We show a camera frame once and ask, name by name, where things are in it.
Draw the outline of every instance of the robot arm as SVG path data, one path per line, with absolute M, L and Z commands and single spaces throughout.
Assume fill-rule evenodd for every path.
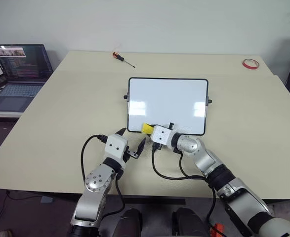
M 127 140 L 122 137 L 125 129 L 109 137 L 97 138 L 106 143 L 104 161 L 91 171 L 84 181 L 84 192 L 71 219 L 69 237 L 98 237 L 98 228 L 103 216 L 105 196 L 111 189 L 113 179 L 120 179 L 130 157 L 138 158 L 144 148 L 145 139 L 137 152 L 129 150 Z
M 181 151 L 192 157 L 206 182 L 216 189 L 230 219 L 243 236 L 290 236 L 290 222 L 273 218 L 263 200 L 240 178 L 236 178 L 215 154 L 207 150 L 199 138 L 192 139 L 159 125 L 154 126 L 150 138 L 160 146 L 166 145 L 175 152 Z

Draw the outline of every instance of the screwdriver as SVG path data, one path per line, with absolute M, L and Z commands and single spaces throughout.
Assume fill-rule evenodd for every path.
M 118 60 L 120 60 L 120 61 L 122 61 L 122 62 L 126 62 L 127 64 L 129 64 L 129 65 L 131 65 L 129 62 L 127 62 L 127 61 L 125 61 L 125 59 L 122 57 L 122 56 L 120 56 L 118 53 L 113 53 L 113 57 L 115 57 L 116 59 L 118 59 Z

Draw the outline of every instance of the floor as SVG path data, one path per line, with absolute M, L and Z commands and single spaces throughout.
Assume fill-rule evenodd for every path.
M 0 190 L 0 211 L 6 191 Z M 13 198 L 25 198 L 33 194 L 23 191 L 11 191 Z M 185 198 L 186 207 L 194 210 L 202 220 L 211 204 L 209 198 Z M 105 213 L 120 206 L 118 196 L 108 196 Z M 76 203 L 54 199 L 52 203 L 41 203 L 41 197 L 26 200 L 5 200 L 5 208 L 0 217 L 0 231 L 11 229 L 15 237 L 65 237 Z M 170 236 L 171 214 L 183 205 L 171 204 L 127 204 L 125 210 L 138 209 L 143 215 L 143 237 Z M 269 206 L 277 217 L 290 221 L 290 201 Z M 100 232 L 103 237 L 110 237 L 120 218 L 120 214 L 109 216 L 103 220 Z M 223 205 L 217 202 L 212 222 L 225 226 L 227 236 L 241 237 L 236 227 L 230 222 Z

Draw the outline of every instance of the orange object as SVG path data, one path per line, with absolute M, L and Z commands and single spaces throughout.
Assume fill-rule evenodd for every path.
M 214 225 L 214 228 L 217 229 L 218 231 L 224 233 L 224 225 L 220 224 L 220 223 L 216 223 Z M 219 234 L 218 232 L 216 232 L 216 230 L 214 230 L 213 228 L 210 229 L 210 237 L 222 237 L 221 234 Z

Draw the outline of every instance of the person's foot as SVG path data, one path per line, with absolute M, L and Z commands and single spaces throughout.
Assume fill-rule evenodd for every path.
M 13 232 L 11 230 L 1 231 L 0 237 L 13 237 Z

